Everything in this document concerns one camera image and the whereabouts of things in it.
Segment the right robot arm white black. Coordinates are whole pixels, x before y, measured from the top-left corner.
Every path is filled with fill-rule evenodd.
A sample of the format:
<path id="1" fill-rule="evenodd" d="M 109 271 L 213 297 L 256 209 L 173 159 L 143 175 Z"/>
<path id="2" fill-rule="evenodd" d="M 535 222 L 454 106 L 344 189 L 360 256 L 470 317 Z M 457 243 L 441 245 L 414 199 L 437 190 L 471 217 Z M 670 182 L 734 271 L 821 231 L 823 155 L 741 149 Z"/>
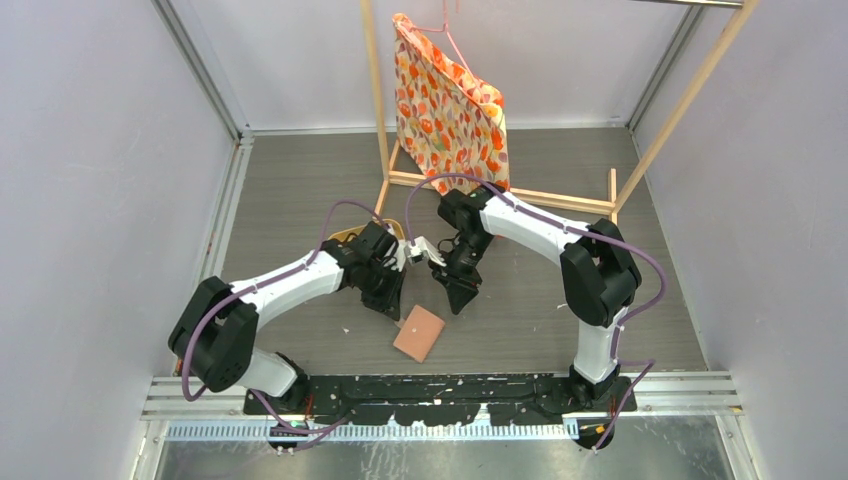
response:
<path id="1" fill-rule="evenodd" d="M 559 267 L 567 306 L 579 320 L 566 388 L 580 408 L 598 409 L 610 398 L 620 372 L 612 352 L 615 324 L 628 313 L 642 283 L 618 227 L 607 219 L 594 224 L 568 220 L 484 186 L 469 193 L 449 191 L 437 214 L 456 231 L 450 249 L 440 252 L 442 260 L 430 264 L 453 314 L 478 295 L 482 277 L 477 265 L 495 237 L 516 242 Z"/>

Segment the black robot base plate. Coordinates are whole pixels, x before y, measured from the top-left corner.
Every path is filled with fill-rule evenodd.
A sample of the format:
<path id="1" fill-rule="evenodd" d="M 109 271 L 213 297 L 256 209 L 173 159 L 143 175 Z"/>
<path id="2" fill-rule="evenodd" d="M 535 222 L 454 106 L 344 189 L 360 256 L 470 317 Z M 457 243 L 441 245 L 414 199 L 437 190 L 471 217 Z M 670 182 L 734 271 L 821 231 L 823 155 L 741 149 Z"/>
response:
<path id="1" fill-rule="evenodd" d="M 563 415 L 586 413 L 607 418 L 617 409 L 633 412 L 629 378 L 619 376 L 603 393 L 567 376 L 550 373 L 456 375 L 300 376 L 280 397 L 259 400 L 249 392 L 243 410 L 262 415 L 274 410 L 321 424 L 346 419 L 354 425 L 426 426 L 472 423 L 486 413 L 493 426 L 553 425 Z"/>

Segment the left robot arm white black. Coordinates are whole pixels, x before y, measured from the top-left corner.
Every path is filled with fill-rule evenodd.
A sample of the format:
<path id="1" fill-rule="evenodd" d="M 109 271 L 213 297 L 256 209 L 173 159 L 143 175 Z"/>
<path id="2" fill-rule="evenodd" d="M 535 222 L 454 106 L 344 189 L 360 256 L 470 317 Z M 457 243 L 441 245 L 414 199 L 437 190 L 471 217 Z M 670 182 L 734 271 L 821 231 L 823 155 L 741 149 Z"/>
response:
<path id="1" fill-rule="evenodd" d="M 172 330 L 168 348 L 204 389 L 259 391 L 284 414 L 307 398 L 303 371 L 286 356 L 256 346 L 270 321 L 319 296 L 357 289 L 362 304 L 393 321 L 400 314 L 407 241 L 377 222 L 341 240 L 330 238 L 304 258 L 249 280 L 218 276 L 195 289 Z"/>

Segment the yellow oval card tray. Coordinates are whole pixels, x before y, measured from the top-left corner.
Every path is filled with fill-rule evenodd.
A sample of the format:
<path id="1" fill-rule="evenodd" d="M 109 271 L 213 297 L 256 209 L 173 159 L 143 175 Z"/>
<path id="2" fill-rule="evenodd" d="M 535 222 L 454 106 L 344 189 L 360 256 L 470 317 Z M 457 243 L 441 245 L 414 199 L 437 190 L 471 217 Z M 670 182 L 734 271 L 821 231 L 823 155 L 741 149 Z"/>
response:
<path id="1" fill-rule="evenodd" d="M 394 219 L 385 219 L 383 221 L 385 224 L 385 228 L 391 232 L 399 241 L 405 241 L 406 235 L 404 233 L 403 227 L 401 224 Z M 337 231 L 329 236 L 329 239 L 335 239 L 339 242 L 347 242 L 349 238 L 353 236 L 358 236 L 364 229 L 366 225 L 362 224 L 359 226 L 347 228 L 344 230 Z"/>

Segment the pink blue card holder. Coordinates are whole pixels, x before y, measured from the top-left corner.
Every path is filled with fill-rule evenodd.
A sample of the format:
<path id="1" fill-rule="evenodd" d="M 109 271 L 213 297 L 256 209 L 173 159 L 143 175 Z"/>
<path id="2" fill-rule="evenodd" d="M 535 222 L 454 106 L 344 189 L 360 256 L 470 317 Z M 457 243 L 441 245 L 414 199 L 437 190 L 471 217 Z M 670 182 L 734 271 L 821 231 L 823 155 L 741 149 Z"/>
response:
<path id="1" fill-rule="evenodd" d="M 424 363 L 445 325 L 442 318 L 416 305 L 402 322 L 393 347 L 417 363 Z"/>

